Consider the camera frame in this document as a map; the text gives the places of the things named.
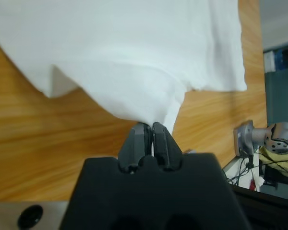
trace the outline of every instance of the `wooden table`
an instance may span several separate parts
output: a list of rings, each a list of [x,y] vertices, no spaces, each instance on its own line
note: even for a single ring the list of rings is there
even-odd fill
[[[257,0],[240,1],[246,92],[189,92],[173,137],[182,150],[235,156],[233,129],[266,125],[263,49]],[[100,108],[82,90],[49,99],[0,50],[0,201],[69,199],[83,161],[116,156],[132,121]]]

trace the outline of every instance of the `cable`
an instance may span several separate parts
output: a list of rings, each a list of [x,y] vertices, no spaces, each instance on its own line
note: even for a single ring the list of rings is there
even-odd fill
[[[280,163],[281,161],[274,161],[272,158],[270,158],[269,156],[265,156],[264,154],[260,153],[260,152],[256,152],[257,154],[263,155],[264,157],[266,157],[268,160],[272,161],[272,163],[269,164],[276,164],[279,168],[281,168],[282,170],[284,170],[285,172],[288,173],[288,170],[285,169],[284,167],[282,167],[281,165],[279,165],[278,163]]]
[[[243,174],[243,173],[241,173],[241,167],[242,167],[242,163],[243,162],[244,162],[244,159],[241,160],[241,164],[240,164],[240,167],[239,167],[239,174],[238,174],[239,177],[237,178],[236,183],[235,183],[236,186],[239,186],[239,180],[240,180],[241,174]]]

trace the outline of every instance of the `black wire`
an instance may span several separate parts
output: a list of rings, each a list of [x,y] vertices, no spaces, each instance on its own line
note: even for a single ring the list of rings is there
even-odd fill
[[[280,161],[274,161],[272,158],[270,158],[269,156],[266,156],[260,152],[256,152],[257,154],[263,155],[264,157],[266,157],[269,161],[272,161],[272,163],[269,164],[276,164],[278,167],[280,167],[282,170],[284,170],[285,172],[288,173],[288,170],[285,169],[284,167],[282,167],[281,165],[279,165],[278,163],[280,163]]]
[[[241,174],[243,174],[243,173],[241,173],[241,167],[242,167],[242,163],[243,162],[244,162],[244,159],[241,160],[241,164],[240,164],[240,167],[239,167],[239,174],[238,174],[239,177],[237,178],[236,183],[235,183],[236,186],[239,186],[239,180],[240,180]]]
[[[272,161],[271,163],[256,165],[256,166],[254,166],[254,167],[252,167],[252,168],[249,168],[249,169],[245,168],[242,172],[240,172],[240,171],[241,171],[241,167],[242,167],[242,163],[244,162],[244,159],[242,159],[242,160],[241,160],[241,164],[240,164],[240,169],[239,169],[239,172],[240,172],[240,173],[239,173],[237,176],[234,176],[234,177],[232,177],[232,178],[230,178],[230,179],[227,178],[227,176],[226,176],[226,178],[227,178],[228,181],[230,181],[230,182],[233,184],[233,180],[235,180],[235,179],[239,180],[242,176],[245,176],[246,174],[248,174],[251,169],[254,169],[254,168],[257,168],[257,167],[261,167],[261,166],[264,166],[264,165],[270,165],[270,164],[276,164],[277,166],[279,166],[280,168],[282,168],[284,171],[288,172],[286,169],[284,169],[282,166],[280,166],[280,165],[278,164],[278,163],[282,163],[282,162],[288,162],[288,160],[283,160],[283,161],[273,161],[273,160],[271,160],[271,161]]]

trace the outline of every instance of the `yellow cloth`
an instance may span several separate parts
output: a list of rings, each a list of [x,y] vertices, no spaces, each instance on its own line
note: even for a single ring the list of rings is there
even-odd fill
[[[269,164],[269,163],[272,163],[273,161],[276,162],[276,161],[287,161],[288,160],[288,154],[287,155],[278,155],[275,153],[271,153],[265,147],[261,147],[259,149],[259,152],[262,154],[262,155],[261,154],[259,155],[259,159],[263,162],[263,164]],[[288,171],[288,161],[287,162],[280,162],[277,164]],[[274,163],[269,164],[270,167],[279,170],[284,176],[288,177],[288,172],[286,172],[284,169],[282,169],[278,165],[276,165]]]

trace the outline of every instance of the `black hole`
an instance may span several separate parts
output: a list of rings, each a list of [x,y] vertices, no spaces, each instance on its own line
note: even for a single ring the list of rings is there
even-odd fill
[[[112,230],[141,230],[140,222],[133,217],[119,218],[112,226]]]
[[[195,219],[189,215],[173,215],[167,225],[165,230],[198,230],[199,225],[196,223]]]
[[[43,208],[40,205],[32,205],[26,208],[18,218],[17,225],[20,229],[34,227],[43,216]]]

